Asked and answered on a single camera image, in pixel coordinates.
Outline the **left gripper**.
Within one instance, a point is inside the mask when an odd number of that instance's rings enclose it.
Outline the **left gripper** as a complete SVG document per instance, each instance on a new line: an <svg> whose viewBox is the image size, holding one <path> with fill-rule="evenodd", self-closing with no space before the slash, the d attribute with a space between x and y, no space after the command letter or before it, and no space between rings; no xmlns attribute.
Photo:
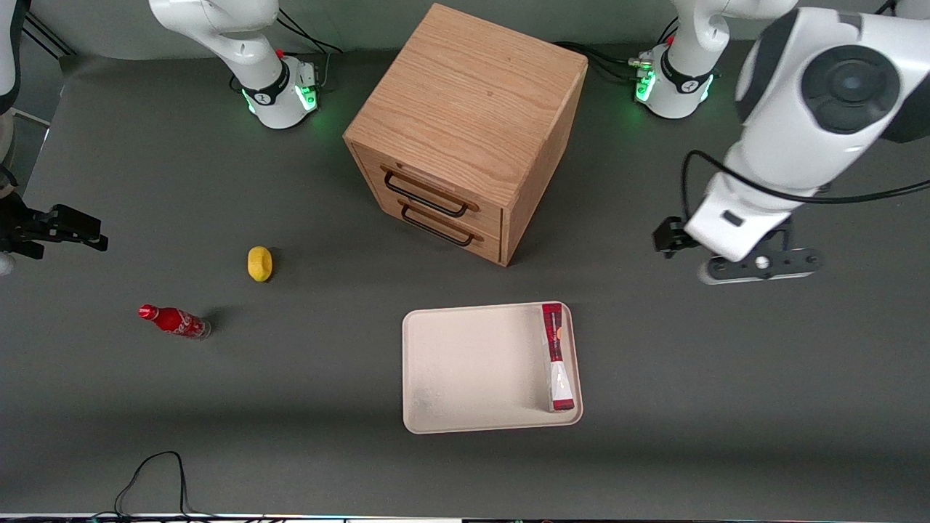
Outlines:
<svg viewBox="0 0 930 523"><path fill-rule="evenodd" d="M738 262L794 209L794 202L767 195L719 172L708 183L704 199L687 223L681 217L667 217L654 229L655 251L674 257L691 248L694 238L715 254Z"/></svg>

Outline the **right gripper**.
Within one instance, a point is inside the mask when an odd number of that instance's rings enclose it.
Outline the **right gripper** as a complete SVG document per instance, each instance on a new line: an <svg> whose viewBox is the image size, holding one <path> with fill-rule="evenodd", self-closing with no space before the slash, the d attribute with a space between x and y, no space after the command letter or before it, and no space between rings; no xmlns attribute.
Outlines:
<svg viewBox="0 0 930 523"><path fill-rule="evenodd" d="M18 192L1 199L1 252L28 259L43 259L46 243L77 243L107 251L109 238L102 234L102 222L63 204L53 206L49 221L43 213L28 208Z"/></svg>

